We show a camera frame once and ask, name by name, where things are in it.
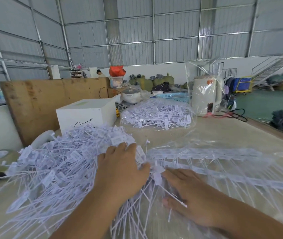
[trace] basket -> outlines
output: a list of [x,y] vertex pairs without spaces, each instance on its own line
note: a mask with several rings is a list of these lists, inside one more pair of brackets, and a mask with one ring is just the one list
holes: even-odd
[[183,93],[183,92],[158,94],[156,97],[171,99],[173,101],[179,101],[179,102],[187,102],[187,103],[189,102],[188,93]]

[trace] staircase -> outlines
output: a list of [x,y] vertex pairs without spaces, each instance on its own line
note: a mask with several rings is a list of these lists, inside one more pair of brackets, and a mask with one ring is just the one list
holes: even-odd
[[252,80],[253,86],[261,84],[264,80],[266,80],[271,74],[283,68],[283,57],[280,56],[273,61],[267,63],[269,59],[273,58],[273,56],[269,57],[267,60],[264,60],[261,64],[255,66],[252,69]]

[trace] black handwritten mark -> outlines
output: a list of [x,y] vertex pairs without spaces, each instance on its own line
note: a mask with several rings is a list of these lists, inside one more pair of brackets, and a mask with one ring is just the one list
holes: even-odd
[[74,127],[75,127],[78,123],[79,123],[80,125],[83,125],[83,124],[85,124],[85,123],[87,123],[87,122],[84,122],[84,123],[77,122],[77,123],[75,123]]

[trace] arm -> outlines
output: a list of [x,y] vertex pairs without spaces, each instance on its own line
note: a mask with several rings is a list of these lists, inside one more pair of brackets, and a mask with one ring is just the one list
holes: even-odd
[[121,143],[99,155],[94,188],[50,239],[100,239],[118,209],[146,183],[150,165],[137,169],[136,144]]
[[163,204],[195,223],[219,228],[237,239],[283,238],[283,224],[207,185],[192,170],[167,169],[163,176],[178,190],[187,208],[174,198],[164,198]]

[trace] hand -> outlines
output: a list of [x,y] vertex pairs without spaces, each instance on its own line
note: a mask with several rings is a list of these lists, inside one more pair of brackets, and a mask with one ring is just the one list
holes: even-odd
[[135,155],[135,143],[127,149],[126,143],[110,146],[106,153],[100,154],[93,189],[105,192],[120,206],[133,197],[146,183],[150,173],[148,163],[137,169]]
[[162,175],[178,190],[187,208],[173,197],[163,199],[163,204],[181,213],[198,225],[219,227],[226,220],[231,198],[204,183],[189,169],[166,169]]

